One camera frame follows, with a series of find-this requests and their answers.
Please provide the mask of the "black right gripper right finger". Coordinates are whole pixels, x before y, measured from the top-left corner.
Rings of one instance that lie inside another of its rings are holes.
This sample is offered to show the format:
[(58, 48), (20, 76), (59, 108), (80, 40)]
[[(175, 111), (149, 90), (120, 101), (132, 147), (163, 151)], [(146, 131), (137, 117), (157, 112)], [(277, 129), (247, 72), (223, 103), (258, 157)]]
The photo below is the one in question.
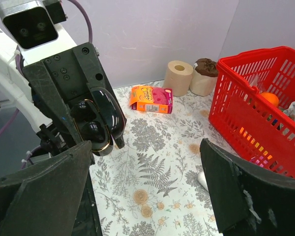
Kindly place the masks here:
[(208, 139), (202, 167), (218, 231), (225, 236), (295, 236), (295, 179), (230, 154)]

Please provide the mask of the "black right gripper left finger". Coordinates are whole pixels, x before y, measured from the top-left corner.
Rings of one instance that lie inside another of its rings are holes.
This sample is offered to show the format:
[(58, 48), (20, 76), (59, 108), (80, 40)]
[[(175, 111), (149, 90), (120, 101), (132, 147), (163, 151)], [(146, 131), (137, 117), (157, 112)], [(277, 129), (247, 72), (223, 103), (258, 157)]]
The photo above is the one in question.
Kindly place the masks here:
[(91, 156), (91, 143), (83, 141), (0, 177), (0, 236), (71, 235)]

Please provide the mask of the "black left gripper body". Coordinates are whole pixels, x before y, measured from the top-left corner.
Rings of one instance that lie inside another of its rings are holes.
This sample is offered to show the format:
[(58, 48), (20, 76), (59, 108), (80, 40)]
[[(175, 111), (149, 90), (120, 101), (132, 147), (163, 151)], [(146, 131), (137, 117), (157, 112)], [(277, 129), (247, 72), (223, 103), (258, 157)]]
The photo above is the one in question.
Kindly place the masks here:
[(92, 100), (87, 86), (93, 75), (92, 56), (93, 46), (79, 45), (51, 56), (51, 62), (44, 63), (65, 103)]

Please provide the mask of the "black earbud charging case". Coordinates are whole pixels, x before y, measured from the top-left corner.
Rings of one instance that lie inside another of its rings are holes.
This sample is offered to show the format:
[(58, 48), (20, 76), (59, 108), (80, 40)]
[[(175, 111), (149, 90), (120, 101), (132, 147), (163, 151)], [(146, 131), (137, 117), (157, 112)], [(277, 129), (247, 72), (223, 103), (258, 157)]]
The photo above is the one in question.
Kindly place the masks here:
[[(93, 121), (98, 121), (102, 125), (106, 135), (103, 143), (91, 141), (91, 151), (97, 156), (106, 156), (112, 152), (114, 145), (117, 145), (118, 148), (125, 146), (123, 134), (126, 126), (126, 118), (119, 103), (107, 89), (94, 87), (90, 89), (90, 93), (92, 100), (88, 101), (94, 104), (97, 116)], [(90, 121), (77, 122), (74, 119), (74, 122), (82, 138), (80, 130)]]

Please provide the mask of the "white earbud charging case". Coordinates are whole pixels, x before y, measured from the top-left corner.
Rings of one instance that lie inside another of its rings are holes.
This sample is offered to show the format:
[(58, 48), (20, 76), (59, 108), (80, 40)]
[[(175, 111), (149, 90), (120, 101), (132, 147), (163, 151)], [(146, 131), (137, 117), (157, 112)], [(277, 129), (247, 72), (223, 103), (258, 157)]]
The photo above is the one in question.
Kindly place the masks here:
[(200, 185), (201, 185), (206, 191), (208, 191), (208, 186), (207, 186), (207, 181), (206, 181), (206, 177), (205, 177), (205, 173), (204, 173), (204, 171), (198, 173), (197, 179), (198, 179), (198, 182), (200, 183)]

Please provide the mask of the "black earbud with stem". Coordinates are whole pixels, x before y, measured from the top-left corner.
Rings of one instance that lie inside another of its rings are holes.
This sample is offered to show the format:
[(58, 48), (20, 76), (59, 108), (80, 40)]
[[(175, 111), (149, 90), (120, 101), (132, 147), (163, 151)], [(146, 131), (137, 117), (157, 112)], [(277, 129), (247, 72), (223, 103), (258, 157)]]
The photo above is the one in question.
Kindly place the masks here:
[(80, 130), (84, 140), (90, 140), (96, 143), (103, 143), (106, 139), (105, 131), (98, 121), (86, 123)]

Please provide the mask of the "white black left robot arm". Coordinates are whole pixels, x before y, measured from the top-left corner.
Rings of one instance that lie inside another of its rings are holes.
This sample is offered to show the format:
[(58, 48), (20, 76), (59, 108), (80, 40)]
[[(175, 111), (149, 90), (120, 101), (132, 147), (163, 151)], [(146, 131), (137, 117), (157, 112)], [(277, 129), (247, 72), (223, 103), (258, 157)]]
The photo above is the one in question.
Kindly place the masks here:
[(0, 93), (52, 155), (83, 141), (98, 156), (123, 148), (126, 118), (97, 49), (57, 31), (58, 40), (25, 50), (0, 28)]

